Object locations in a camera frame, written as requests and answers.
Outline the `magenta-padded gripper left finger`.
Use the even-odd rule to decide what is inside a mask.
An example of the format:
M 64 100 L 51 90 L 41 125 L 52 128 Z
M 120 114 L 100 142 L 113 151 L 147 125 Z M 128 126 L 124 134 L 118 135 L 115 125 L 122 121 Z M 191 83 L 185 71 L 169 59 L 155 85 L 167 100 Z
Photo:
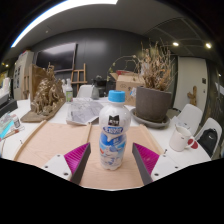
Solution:
M 91 145 L 83 144 L 66 154 L 52 157 L 42 169 L 79 185 L 91 153 Z

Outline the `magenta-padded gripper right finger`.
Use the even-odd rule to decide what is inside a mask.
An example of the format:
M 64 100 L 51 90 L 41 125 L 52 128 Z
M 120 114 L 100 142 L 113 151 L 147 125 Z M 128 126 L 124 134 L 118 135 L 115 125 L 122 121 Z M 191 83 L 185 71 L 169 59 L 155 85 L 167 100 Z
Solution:
M 132 153 L 144 185 L 181 169 L 181 166 L 174 162 L 168 154 L 158 155 L 137 143 L 133 144 Z

